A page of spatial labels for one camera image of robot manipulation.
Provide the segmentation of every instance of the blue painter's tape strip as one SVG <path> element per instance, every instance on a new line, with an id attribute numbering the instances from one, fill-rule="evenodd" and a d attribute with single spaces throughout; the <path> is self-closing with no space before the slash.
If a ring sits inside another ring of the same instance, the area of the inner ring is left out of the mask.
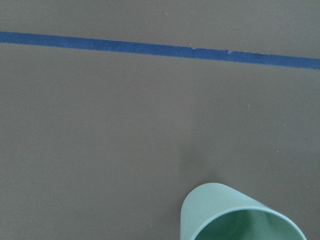
<path id="1" fill-rule="evenodd" d="M 111 51 L 132 54 L 148 54 L 247 64 L 276 65 L 304 69 L 320 69 L 320 59 L 318 58 L 271 55 L 242 51 L 230 52 L 227 50 L 206 48 L 194 49 L 186 46 L 159 45 L 69 36 L 0 31 L 0 43 Z"/>

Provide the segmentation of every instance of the cup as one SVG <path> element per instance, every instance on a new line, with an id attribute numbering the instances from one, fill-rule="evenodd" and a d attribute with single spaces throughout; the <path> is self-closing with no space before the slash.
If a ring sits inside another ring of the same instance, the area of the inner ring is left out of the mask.
<path id="1" fill-rule="evenodd" d="M 180 240 L 307 240 L 289 218 L 221 183 L 196 187 L 181 208 Z"/>

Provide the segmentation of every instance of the blue tape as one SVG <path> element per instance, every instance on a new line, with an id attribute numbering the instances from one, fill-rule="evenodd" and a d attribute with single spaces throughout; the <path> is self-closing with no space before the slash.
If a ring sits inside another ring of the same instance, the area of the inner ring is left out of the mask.
<path id="1" fill-rule="evenodd" d="M 283 56 L 206 48 L 194 49 L 186 46 L 159 45 L 69 36 L 0 31 L 0 43 L 111 51 L 132 54 L 148 54 L 247 64 L 276 65 L 304 69 L 320 69 L 320 59 L 318 58 Z"/>

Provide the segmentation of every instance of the light blue plastic cup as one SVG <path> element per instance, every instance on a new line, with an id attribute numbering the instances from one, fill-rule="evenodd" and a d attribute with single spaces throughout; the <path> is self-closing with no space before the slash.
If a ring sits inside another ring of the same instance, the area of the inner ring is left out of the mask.
<path id="1" fill-rule="evenodd" d="M 181 209 L 180 240 L 306 240 L 289 218 L 220 183 L 196 187 Z"/>

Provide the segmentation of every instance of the gray floor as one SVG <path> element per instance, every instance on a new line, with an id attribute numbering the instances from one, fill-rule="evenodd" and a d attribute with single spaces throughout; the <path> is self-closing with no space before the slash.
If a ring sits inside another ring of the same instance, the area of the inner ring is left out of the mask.
<path id="1" fill-rule="evenodd" d="M 0 30 L 320 58 L 318 1 L 41 2 L 1 1 Z M 206 182 L 319 238 L 320 71 L 0 53 L 0 239 L 177 240 L 183 199 Z"/>

